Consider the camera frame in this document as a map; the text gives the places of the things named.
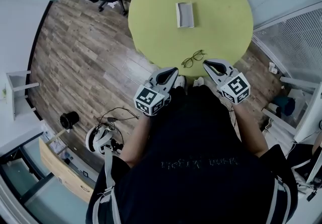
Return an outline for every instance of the cable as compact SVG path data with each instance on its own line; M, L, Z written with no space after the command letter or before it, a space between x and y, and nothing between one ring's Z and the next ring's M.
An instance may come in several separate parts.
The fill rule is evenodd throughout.
M302 185L302 184L300 184L300 183L298 183L298 182L296 182L296 184L297 184L299 187L301 187L301 186L306 186L306 187L309 187L309 188L311 188L312 190L314 190L314 188L313 188L312 186Z
M293 147L292 147L292 149L287 153L287 155L285 155L285 157L287 157L287 156L290 154L290 152L291 152L291 151L293 151L293 149L295 148L295 146L296 146L297 144L302 143L305 139L309 138L311 135L314 135L315 133L319 133L319 132L321 132L321 130L318 130L318 131L316 131L316 132L314 132L314 133L312 133L312 134L308 135L308 136L307 136L306 138L304 138L301 142L295 142L295 141L293 141L292 143L294 144L294 146L293 146Z
M124 118L124 119L117 119L116 117L105 117L107 114L109 114L110 112L112 112L112 111L114 111L114 110L116 110L116 109L122 109L122 110L125 110L125 111L127 111L128 113L130 113L133 117ZM115 122L115 121L125 121L125 120L129 120L129 119L133 119L133 118L139 119L139 117L138 117L138 116L136 116L136 115L135 115L132 111L130 111L129 109L126 109L126 108L123 108L123 107L116 107L116 108L111 109L111 110L109 110L108 112L106 112L103 116L101 116L101 117L97 117L97 118L96 118L96 119L97 119L97 121L98 121L98 125L97 125L97 127L96 127L96 130L99 130L99 129L100 129L100 127L101 127L102 125L108 126L109 128L111 128L111 130L112 130L112 131L117 130L117 131L120 133L120 135L121 135L121 137L122 137L122 143L124 144L123 134L122 134L121 130L120 130L118 127L116 127L116 126L115 126L115 123L114 123L114 122Z

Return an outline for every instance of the round table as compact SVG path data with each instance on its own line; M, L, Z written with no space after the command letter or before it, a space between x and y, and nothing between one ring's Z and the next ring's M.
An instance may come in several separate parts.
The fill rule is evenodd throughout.
M176 3L192 2L194 28L178 28ZM253 33L247 0L132 0L129 28L137 51L159 67L175 66L179 74L206 76L204 59L221 58L235 64L246 52ZM203 60L191 68L181 63L203 50Z

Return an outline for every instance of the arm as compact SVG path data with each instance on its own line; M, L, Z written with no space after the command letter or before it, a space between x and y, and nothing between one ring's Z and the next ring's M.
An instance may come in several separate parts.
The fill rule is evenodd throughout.
M142 114L135 127L129 141L124 145L120 158L131 168L134 167L142 158L145 145L149 138L150 119Z
M316 149L321 145L322 142L322 132L320 132L315 140L315 143L312 148L312 155L315 153Z
M235 111L242 143L257 157L262 156L268 151L268 146L254 119L241 104L233 105L233 109Z

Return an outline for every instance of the trash can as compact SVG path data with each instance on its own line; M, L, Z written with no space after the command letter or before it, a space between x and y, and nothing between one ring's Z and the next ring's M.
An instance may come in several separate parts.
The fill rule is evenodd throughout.
M60 116L60 124L67 130L72 129L77 122L79 122L79 115L75 111Z

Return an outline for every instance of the white box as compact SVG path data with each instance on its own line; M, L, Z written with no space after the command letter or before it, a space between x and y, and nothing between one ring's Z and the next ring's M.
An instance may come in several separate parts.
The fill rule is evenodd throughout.
M194 28L195 22L193 19L193 9L192 3L180 2L176 3L176 10L177 10L177 26L178 28L181 27L188 27Z

